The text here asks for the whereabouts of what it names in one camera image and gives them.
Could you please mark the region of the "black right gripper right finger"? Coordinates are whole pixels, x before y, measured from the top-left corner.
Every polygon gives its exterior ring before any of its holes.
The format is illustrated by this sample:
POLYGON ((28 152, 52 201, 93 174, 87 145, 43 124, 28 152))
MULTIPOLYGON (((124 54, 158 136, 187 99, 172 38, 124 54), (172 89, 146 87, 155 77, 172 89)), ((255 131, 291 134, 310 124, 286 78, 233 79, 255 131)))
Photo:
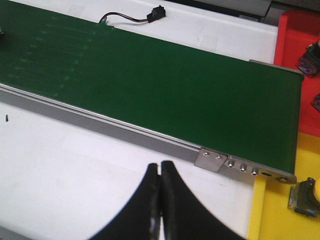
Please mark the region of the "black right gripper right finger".
POLYGON ((166 240, 242 240, 197 199, 172 161, 161 163, 161 201, 166 240))

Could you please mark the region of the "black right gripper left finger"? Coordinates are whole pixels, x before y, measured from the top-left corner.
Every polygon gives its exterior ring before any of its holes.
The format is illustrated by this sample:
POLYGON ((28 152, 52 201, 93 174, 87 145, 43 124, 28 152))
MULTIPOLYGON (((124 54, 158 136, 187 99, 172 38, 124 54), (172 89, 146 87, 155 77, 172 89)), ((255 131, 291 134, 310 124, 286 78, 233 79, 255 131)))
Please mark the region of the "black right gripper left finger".
POLYGON ((160 176, 150 163, 124 207, 92 240, 158 240, 160 237, 160 176))

